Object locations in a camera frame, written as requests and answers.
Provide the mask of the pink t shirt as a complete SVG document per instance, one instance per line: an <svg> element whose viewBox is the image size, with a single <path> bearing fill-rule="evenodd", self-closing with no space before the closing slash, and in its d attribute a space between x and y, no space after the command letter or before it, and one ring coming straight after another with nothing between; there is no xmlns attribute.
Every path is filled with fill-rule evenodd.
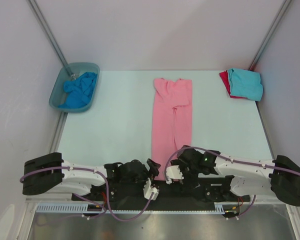
<svg viewBox="0 0 300 240"><path fill-rule="evenodd" d="M169 157L184 145L191 145L193 84L190 79L154 80L151 159L160 164L156 180L163 181Z"/></svg>

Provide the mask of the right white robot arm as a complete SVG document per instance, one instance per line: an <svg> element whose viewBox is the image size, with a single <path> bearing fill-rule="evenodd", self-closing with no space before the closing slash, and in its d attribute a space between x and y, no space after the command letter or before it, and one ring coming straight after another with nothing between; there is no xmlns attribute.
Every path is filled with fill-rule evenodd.
<svg viewBox="0 0 300 240"><path fill-rule="evenodd" d="M270 160L234 158L217 150L186 145L176 156L181 161L179 165L195 176L230 178L230 183L220 188L227 201L237 196L260 195L300 207L300 167L287 156Z"/></svg>

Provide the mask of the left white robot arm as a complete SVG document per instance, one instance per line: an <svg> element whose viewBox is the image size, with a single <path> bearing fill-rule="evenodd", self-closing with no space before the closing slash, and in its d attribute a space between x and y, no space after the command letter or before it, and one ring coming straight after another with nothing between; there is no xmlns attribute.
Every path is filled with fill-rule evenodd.
<svg viewBox="0 0 300 240"><path fill-rule="evenodd" d="M160 164L147 160L108 163L103 166L85 166L70 163L59 152L28 160L24 164L24 174L20 178L22 193L26 196L40 195L50 190L86 196L95 200L100 196L102 186L109 193L115 193L116 187L128 184L140 188L147 200L155 200L159 188L152 181L159 174Z"/></svg>

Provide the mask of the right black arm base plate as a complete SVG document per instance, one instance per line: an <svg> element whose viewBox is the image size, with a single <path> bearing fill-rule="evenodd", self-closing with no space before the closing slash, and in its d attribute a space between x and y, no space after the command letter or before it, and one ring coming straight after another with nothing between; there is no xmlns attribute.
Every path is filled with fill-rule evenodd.
<svg viewBox="0 0 300 240"><path fill-rule="evenodd" d="M222 185L206 185L203 189L205 199L210 202L249 202L251 200L249 195L236 195Z"/></svg>

